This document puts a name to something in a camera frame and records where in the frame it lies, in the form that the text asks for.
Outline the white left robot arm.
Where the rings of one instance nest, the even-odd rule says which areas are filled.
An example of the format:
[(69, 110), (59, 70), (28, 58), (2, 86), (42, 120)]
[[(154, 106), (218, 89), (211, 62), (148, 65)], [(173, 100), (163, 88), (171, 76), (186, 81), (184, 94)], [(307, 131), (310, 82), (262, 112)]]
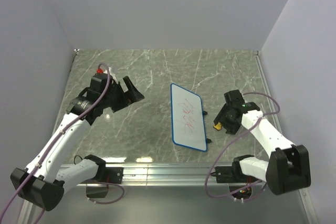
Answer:
[(127, 91), (111, 75), (96, 73), (90, 85), (71, 100), (58, 129), (42, 151), (24, 169), (16, 168), (12, 172), (10, 179), (20, 198), (44, 211), (51, 211), (63, 195), (78, 184), (87, 180), (105, 181), (106, 162), (94, 155), (84, 157), (71, 168), (60, 170), (60, 167), (104, 109), (117, 112), (144, 99), (129, 77), (124, 77), (123, 81)]

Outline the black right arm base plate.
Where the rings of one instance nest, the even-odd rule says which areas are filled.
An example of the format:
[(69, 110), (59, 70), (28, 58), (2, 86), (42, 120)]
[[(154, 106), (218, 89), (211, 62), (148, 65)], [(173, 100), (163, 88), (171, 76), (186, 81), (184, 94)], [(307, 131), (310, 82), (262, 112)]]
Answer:
[(255, 177), (244, 175), (240, 168), (234, 166), (216, 166), (211, 176), (216, 178), (218, 184), (229, 183), (254, 183), (258, 181)]

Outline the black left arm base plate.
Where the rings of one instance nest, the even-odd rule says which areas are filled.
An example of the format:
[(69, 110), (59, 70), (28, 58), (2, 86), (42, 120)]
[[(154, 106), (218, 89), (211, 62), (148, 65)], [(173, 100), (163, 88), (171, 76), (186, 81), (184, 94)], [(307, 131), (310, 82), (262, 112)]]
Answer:
[(123, 179), (123, 167), (106, 167), (99, 182), (121, 184)]

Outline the blue-framed whiteboard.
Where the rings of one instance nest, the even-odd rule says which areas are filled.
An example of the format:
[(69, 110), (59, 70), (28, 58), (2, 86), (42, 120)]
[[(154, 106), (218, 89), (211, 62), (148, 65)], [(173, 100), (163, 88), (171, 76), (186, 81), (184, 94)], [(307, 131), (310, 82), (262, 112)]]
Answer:
[(207, 137), (201, 97), (175, 83), (170, 85), (172, 142), (207, 152)]

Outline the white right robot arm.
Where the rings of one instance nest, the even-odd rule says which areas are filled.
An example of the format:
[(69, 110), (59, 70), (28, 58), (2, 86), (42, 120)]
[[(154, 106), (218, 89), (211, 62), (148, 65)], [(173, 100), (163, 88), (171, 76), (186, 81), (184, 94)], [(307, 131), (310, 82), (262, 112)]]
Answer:
[(219, 183), (264, 181), (271, 192), (281, 195), (307, 188), (311, 185), (309, 152), (304, 145), (295, 145), (284, 137), (253, 102), (226, 102), (214, 120), (217, 130), (224, 128), (228, 134), (236, 134), (240, 127), (251, 134), (266, 151), (269, 160), (263, 161), (253, 155), (234, 158), (229, 171), (216, 167)]

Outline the yellow whiteboard eraser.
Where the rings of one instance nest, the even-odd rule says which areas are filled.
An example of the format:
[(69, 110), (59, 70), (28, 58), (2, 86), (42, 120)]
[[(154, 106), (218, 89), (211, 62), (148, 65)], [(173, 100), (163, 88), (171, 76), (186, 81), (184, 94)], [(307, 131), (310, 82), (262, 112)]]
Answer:
[(222, 129), (222, 124), (220, 122), (218, 122), (217, 124), (213, 125), (213, 128), (215, 128), (216, 130), (220, 131)]

